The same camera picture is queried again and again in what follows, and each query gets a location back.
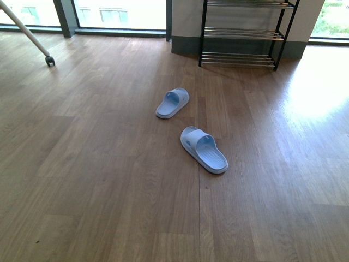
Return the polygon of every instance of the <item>wall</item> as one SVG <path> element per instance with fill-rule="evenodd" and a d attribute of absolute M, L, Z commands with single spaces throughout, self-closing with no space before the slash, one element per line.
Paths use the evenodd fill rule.
<path fill-rule="evenodd" d="M 324 0 L 301 0 L 285 47 L 284 57 L 301 58 L 312 29 L 324 4 Z M 203 0 L 173 0 L 172 4 L 172 52 L 197 53 L 200 38 Z M 277 10 L 225 8 L 232 11 L 230 19 L 224 19 L 216 10 L 208 13 L 207 23 L 215 26 L 230 25 L 234 28 L 271 29 L 278 19 Z M 286 11 L 285 21 L 291 15 Z"/>

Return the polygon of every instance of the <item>metal shoe rack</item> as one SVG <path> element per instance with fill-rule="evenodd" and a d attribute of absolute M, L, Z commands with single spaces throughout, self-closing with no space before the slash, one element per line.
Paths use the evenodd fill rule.
<path fill-rule="evenodd" d="M 288 0 L 204 0 L 198 63 L 199 67 L 202 63 L 230 64 L 236 66 L 267 67 L 273 68 L 274 71 L 276 71 L 300 0 L 293 1 L 295 4 L 289 2 Z M 208 27 L 206 25 L 206 16 L 207 8 L 210 7 L 273 8 L 280 9 L 280 16 L 276 28 L 272 30 Z M 280 32 L 280 26 L 284 18 L 285 10 L 290 10 L 292 15 L 288 22 L 286 33 L 282 34 Z M 270 49 L 268 53 L 258 55 L 234 52 L 209 52 L 204 50 L 204 42 L 205 39 L 208 38 L 236 39 L 236 41 L 240 39 L 251 41 L 265 40 L 270 42 Z M 282 44 L 278 54 L 275 55 L 276 59 L 274 59 L 273 51 L 277 41 L 282 42 Z"/>

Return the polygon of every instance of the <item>floor plank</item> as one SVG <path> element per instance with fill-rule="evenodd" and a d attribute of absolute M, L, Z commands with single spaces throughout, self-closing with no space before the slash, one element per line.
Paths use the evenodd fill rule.
<path fill-rule="evenodd" d="M 164 39 L 35 35 L 55 67 L 0 32 L 1 261 L 347 261 L 349 48 L 273 72 L 201 68 Z M 157 118 L 176 87 L 188 105 Z M 184 150 L 187 126 L 224 174 Z"/>

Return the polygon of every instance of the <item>white wall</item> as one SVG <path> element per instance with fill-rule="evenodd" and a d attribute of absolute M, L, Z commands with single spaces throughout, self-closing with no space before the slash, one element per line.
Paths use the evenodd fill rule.
<path fill-rule="evenodd" d="M 300 0 L 288 37 L 289 41 L 308 42 L 323 4 L 324 0 Z M 203 0 L 173 0 L 172 35 L 200 37 L 202 6 Z M 219 15 L 228 15 L 230 11 L 232 15 L 229 19 Z M 213 10 L 208 13 L 207 25 L 208 23 L 214 26 L 229 24 L 234 28 L 273 29 L 276 26 L 278 15 L 279 11 L 270 9 L 224 8 L 219 12 Z M 284 21 L 287 21 L 290 15 L 291 12 L 286 11 Z"/>

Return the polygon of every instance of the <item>slipper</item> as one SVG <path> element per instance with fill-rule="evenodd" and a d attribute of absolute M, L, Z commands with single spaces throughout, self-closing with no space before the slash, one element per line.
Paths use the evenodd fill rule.
<path fill-rule="evenodd" d="M 214 174 L 225 172 L 229 165 L 218 150 L 214 138 L 196 127 L 187 127 L 180 135 L 184 149 L 191 154 L 206 170 Z"/>
<path fill-rule="evenodd" d="M 160 118 L 171 118 L 189 101 L 189 94 L 184 88 L 176 88 L 167 92 L 163 102 L 157 108 L 156 114 Z"/>

